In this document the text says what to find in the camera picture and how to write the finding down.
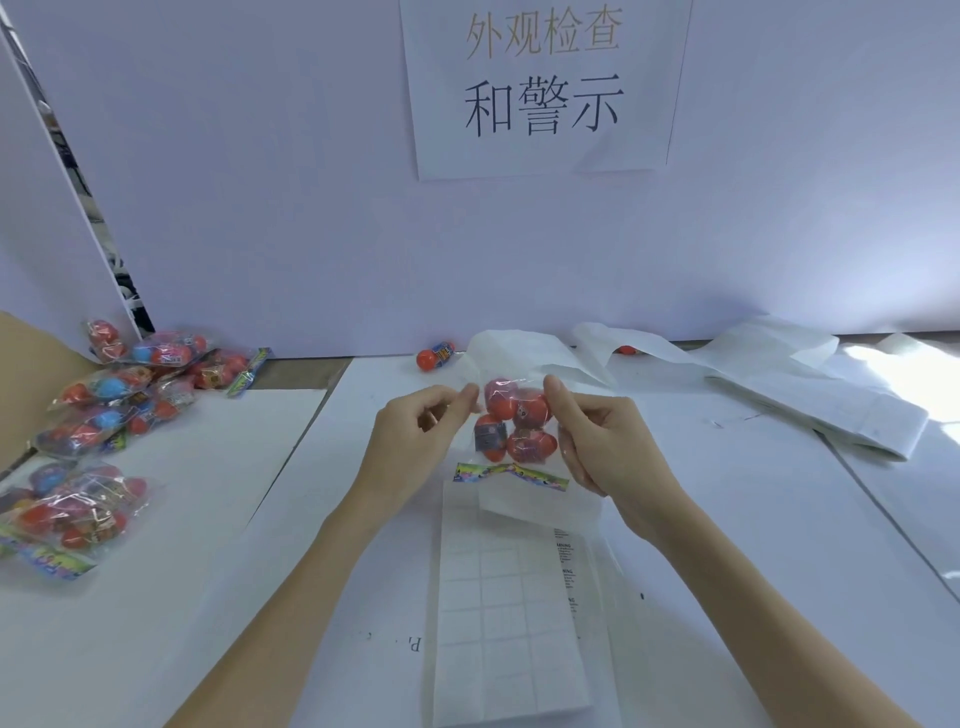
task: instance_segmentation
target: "paper sign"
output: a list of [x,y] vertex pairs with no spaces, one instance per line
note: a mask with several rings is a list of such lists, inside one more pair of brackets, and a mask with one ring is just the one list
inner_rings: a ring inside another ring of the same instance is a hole
[[689,0],[401,0],[421,180],[666,163]]

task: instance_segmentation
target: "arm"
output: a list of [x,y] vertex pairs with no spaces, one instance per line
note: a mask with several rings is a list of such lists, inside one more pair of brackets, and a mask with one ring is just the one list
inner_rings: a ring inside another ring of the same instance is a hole
[[347,496],[167,728],[267,728],[290,722],[357,560],[444,458],[478,394],[476,385],[459,394],[434,386],[392,400],[379,412]]
[[686,495],[632,400],[544,390],[574,477],[666,557],[778,728],[919,728]]

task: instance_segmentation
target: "table surface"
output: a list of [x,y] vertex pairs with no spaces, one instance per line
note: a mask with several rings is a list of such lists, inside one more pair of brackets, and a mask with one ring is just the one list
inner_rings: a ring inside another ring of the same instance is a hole
[[[332,390],[306,436],[313,440],[302,441],[278,483],[298,471],[315,473],[318,458],[332,462],[337,482],[323,497],[334,502],[355,473],[376,409],[390,397],[446,379],[446,372],[417,372],[411,358],[357,359],[346,373],[348,360],[272,362],[259,386],[297,381],[292,386]],[[612,367],[684,487],[767,578],[924,725],[952,725],[960,605],[819,438],[776,416],[755,417],[749,404],[710,391],[687,368],[648,357],[615,357]],[[359,444],[334,456],[318,451],[323,437]],[[396,580],[383,580],[382,565],[397,558],[394,539],[411,534],[420,534],[413,538],[413,557],[428,563],[432,541],[422,534],[435,530],[438,509],[429,499],[417,500],[364,555],[318,652],[295,725],[331,724],[335,716],[338,725],[360,725],[372,717],[348,686],[367,675],[375,679],[383,655],[357,651],[355,635],[374,627],[396,631],[397,605],[420,604],[428,593],[429,570],[414,570],[412,579],[405,574],[401,589]],[[636,644],[642,659],[626,666],[627,679],[639,685],[636,704],[628,706],[633,715],[642,725],[663,728],[767,725],[729,652],[669,565],[631,539],[622,523],[610,523],[609,539],[632,586],[646,595]],[[386,593],[391,589],[400,591]],[[430,626],[420,624],[418,634],[429,639]],[[346,667],[344,655],[351,656]],[[394,694],[417,697],[410,725],[419,726],[420,670],[408,670],[395,687]],[[698,699],[690,700],[692,694]]]

